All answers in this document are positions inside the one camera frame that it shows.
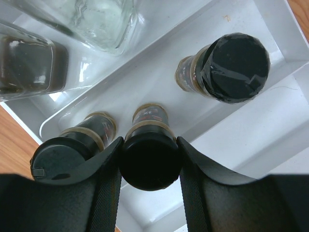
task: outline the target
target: black plastic cap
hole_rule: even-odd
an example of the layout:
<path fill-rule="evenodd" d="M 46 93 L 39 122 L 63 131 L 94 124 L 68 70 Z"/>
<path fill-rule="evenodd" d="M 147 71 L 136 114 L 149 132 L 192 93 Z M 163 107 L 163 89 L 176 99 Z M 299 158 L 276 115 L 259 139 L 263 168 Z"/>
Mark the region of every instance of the black plastic cap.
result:
<path fill-rule="evenodd" d="M 244 102 L 256 96 L 270 69 L 269 55 L 261 42 L 250 35 L 234 33 L 215 43 L 201 71 L 206 90 L 226 103 Z"/>
<path fill-rule="evenodd" d="M 182 159 L 173 139 L 148 132 L 135 135 L 125 142 L 119 168 L 130 185 L 155 191 L 167 188 L 178 179 Z"/>
<path fill-rule="evenodd" d="M 43 143 L 30 160 L 36 181 L 59 179 L 91 157 L 87 147 L 71 138 L 58 137 Z"/>

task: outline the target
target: white plastic bin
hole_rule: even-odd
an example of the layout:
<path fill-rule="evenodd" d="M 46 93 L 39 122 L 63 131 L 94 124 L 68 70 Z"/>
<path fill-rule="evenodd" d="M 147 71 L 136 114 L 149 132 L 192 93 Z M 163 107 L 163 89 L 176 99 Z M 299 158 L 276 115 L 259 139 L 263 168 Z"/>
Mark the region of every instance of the white plastic bin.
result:
<path fill-rule="evenodd" d="M 157 102 L 177 136 L 242 174 L 260 178 L 284 162 L 290 167 L 294 157 L 306 160 L 309 47 L 287 1 L 138 0 L 136 6 L 139 22 L 130 48 L 110 57 L 0 4 L 1 17 L 66 45 L 71 54 L 64 92 L 2 103 L 38 143 L 96 110 L 112 114 L 118 136 L 124 136 L 136 108 Z M 173 76 L 179 61 L 232 32 L 257 37 L 269 51 L 263 92 L 229 105 L 182 91 Z M 179 180 L 156 192 L 123 181 L 116 224 L 122 232 L 186 231 Z"/>

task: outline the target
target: glass jar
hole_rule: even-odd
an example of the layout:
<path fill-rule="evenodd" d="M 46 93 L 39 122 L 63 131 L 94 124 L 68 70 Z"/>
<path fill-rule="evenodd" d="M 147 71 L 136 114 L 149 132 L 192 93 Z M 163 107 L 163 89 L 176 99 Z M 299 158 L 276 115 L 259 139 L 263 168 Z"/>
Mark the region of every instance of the glass jar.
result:
<path fill-rule="evenodd" d="M 233 33 L 182 59 L 175 79 L 184 91 L 234 104 L 253 99 L 264 87 L 269 69 L 269 54 L 262 43 Z"/>
<path fill-rule="evenodd" d="M 36 181 L 62 179 L 68 171 L 102 152 L 117 133 L 115 120 L 106 112 L 94 112 L 75 127 L 42 143 L 30 160 Z"/>
<path fill-rule="evenodd" d="M 140 106 L 119 154 L 122 177 L 138 189 L 156 191 L 176 181 L 181 168 L 181 154 L 167 112 L 156 103 Z"/>
<path fill-rule="evenodd" d="M 0 101 L 60 91 L 67 67 L 64 46 L 0 21 Z"/>
<path fill-rule="evenodd" d="M 133 0 L 3 0 L 86 45 L 120 54 L 137 17 Z"/>

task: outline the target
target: wooden countertop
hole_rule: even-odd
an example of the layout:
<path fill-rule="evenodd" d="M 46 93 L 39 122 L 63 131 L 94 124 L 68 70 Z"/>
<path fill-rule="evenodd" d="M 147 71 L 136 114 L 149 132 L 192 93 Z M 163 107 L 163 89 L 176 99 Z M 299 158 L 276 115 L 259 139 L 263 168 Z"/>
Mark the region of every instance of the wooden countertop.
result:
<path fill-rule="evenodd" d="M 309 40 L 309 0 L 289 0 L 290 6 Z M 36 142 L 0 107 L 0 173 L 31 177 L 29 160 Z"/>

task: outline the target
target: black plastic wrap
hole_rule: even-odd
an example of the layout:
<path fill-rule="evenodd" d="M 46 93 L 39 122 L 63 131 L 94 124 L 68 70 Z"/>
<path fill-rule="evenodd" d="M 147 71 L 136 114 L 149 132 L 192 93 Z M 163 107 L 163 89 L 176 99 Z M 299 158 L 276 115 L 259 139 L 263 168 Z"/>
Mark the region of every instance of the black plastic wrap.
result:
<path fill-rule="evenodd" d="M 239 103 L 256 96 L 264 87 L 270 69 L 267 50 L 250 35 L 233 33 L 216 41 L 204 59 L 203 90 L 226 103 Z"/>

